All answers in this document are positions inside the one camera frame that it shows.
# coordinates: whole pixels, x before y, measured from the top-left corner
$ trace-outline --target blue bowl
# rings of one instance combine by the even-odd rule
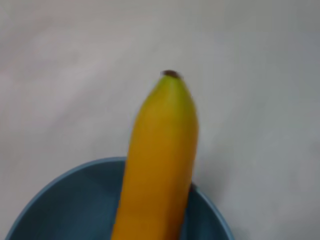
[[[14,222],[6,240],[109,240],[125,157],[80,165],[43,188]],[[180,240],[234,240],[217,208],[194,185]]]

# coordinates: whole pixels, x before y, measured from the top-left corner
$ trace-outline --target bowl rim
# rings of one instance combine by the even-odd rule
[[[26,214],[26,212],[30,209],[30,207],[46,192],[48,191],[51,187],[53,187],[55,184],[57,184],[58,182],[60,182],[61,180],[63,180],[64,178],[66,178],[67,176],[74,174],[80,170],[83,170],[87,167],[96,165],[96,164],[103,164],[103,163],[109,163],[109,162],[124,162],[127,159],[127,157],[125,156],[115,156],[115,157],[106,157],[106,158],[101,158],[101,159],[97,159],[97,160],[93,160],[93,161],[89,161],[83,164],[80,164],[68,171],[66,171],[65,173],[61,174],[60,176],[56,177],[54,180],[52,180],[51,182],[49,182],[45,187],[43,187],[30,201],[29,203],[24,207],[24,209],[22,210],[22,212],[18,215],[18,217],[16,218],[16,220],[14,221],[12,227],[10,228],[7,236],[5,237],[4,240],[10,240],[10,238],[12,237],[14,231],[16,230],[19,222],[21,221],[21,219],[23,218],[23,216]],[[215,214],[215,216],[217,217],[218,221],[220,222],[228,240],[235,240],[231,229],[229,228],[226,220],[224,219],[224,217],[222,216],[222,214],[220,213],[220,211],[218,210],[218,208],[213,204],[213,202],[194,184],[192,183],[191,188],[197,193],[199,194],[199,196],[205,201],[206,204],[208,204],[208,206],[210,207],[210,209],[213,211],[213,213]]]

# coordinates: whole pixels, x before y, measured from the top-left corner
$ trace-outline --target table surface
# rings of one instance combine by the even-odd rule
[[[0,239],[54,178],[126,155],[166,69],[197,105],[194,181],[236,240],[320,239],[320,1],[0,6]]]

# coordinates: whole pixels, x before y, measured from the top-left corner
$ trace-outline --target banana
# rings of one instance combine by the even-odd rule
[[[164,71],[135,119],[111,240],[179,239],[197,141],[192,97]]]

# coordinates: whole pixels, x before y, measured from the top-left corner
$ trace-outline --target white background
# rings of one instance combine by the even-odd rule
[[[197,104],[194,180],[236,240],[320,239],[319,0],[0,6],[0,239],[54,178],[126,155],[166,69]]]

